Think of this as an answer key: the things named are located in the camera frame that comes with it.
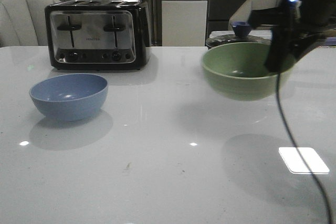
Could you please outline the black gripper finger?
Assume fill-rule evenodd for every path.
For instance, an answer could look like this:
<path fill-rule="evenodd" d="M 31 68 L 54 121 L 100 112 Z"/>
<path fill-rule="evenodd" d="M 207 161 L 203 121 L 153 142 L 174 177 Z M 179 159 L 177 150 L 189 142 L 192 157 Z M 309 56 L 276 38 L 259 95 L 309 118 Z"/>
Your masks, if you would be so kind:
<path fill-rule="evenodd" d="M 317 46 L 318 33 L 274 27 L 264 65 L 269 72 L 280 72 L 287 58 L 292 58 L 297 62 Z"/>

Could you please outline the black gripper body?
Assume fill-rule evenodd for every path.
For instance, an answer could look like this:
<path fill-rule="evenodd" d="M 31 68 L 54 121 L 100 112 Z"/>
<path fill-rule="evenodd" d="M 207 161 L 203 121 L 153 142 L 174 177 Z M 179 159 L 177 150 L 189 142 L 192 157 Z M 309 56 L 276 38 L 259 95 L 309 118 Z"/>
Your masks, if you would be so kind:
<path fill-rule="evenodd" d="M 335 29 L 335 0 L 279 0 L 252 10 L 248 23 L 271 28 L 272 51 L 311 51 Z"/>

